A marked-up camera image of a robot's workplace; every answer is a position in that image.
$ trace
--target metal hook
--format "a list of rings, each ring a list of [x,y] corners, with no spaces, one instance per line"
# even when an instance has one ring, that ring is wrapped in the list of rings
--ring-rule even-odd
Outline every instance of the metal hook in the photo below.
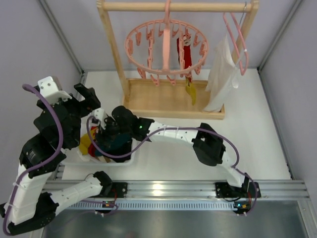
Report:
[[[244,16],[244,14],[246,13],[246,9],[247,9],[247,2],[245,2],[244,9],[243,9],[243,13],[242,13],[242,16],[241,16],[241,19],[240,19],[240,22],[239,22],[239,25],[240,25],[240,26],[241,26],[241,22],[242,22],[243,16]]]

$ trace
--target white table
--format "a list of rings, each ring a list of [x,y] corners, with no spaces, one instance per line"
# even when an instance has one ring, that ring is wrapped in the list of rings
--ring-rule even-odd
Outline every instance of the white table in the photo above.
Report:
[[[207,79],[202,70],[197,79]],[[127,71],[127,77],[139,77]],[[116,71],[89,72],[86,87],[94,87],[102,107],[111,114],[121,104],[122,90]],[[277,133],[256,69],[247,70],[239,88],[233,90],[225,103],[224,120],[204,120],[238,148],[238,168],[253,179],[290,179]],[[154,118],[164,124],[200,125],[200,119]],[[228,153],[235,156],[226,144]],[[63,179],[84,179],[87,174],[104,170],[113,180],[223,180],[215,167],[201,164],[193,150],[177,144],[145,143],[137,152],[134,164],[122,167],[66,166]]]

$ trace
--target red cloth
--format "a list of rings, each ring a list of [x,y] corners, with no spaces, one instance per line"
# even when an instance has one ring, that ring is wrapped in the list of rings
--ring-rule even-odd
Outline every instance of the red cloth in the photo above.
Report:
[[[177,44],[177,53],[178,53],[178,62],[179,62],[179,38],[177,38],[176,44]],[[191,53],[190,53],[190,45],[184,46],[184,60],[185,60],[184,69],[192,66],[192,57],[191,57]]]

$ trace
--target white basket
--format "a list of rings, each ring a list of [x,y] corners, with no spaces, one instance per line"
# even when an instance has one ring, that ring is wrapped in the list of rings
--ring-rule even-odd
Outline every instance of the white basket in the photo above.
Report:
[[[82,124],[81,125],[81,136],[86,134],[86,125]],[[138,145],[138,141],[132,140],[132,149],[134,149]],[[123,163],[117,163],[113,160],[111,162],[101,162],[92,156],[88,155],[83,155],[79,148],[73,148],[71,150],[66,150],[66,159],[63,160],[61,163],[64,165],[72,165],[72,166],[128,166],[133,163],[135,160],[136,154],[138,153],[138,150],[130,156],[130,160],[126,160]]]

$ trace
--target gray floor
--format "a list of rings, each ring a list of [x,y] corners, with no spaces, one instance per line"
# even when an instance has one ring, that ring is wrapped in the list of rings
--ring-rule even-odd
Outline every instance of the gray floor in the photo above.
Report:
[[[296,202],[258,202],[248,217],[212,211],[119,211],[102,218],[66,210],[46,228],[46,238],[305,238]]]

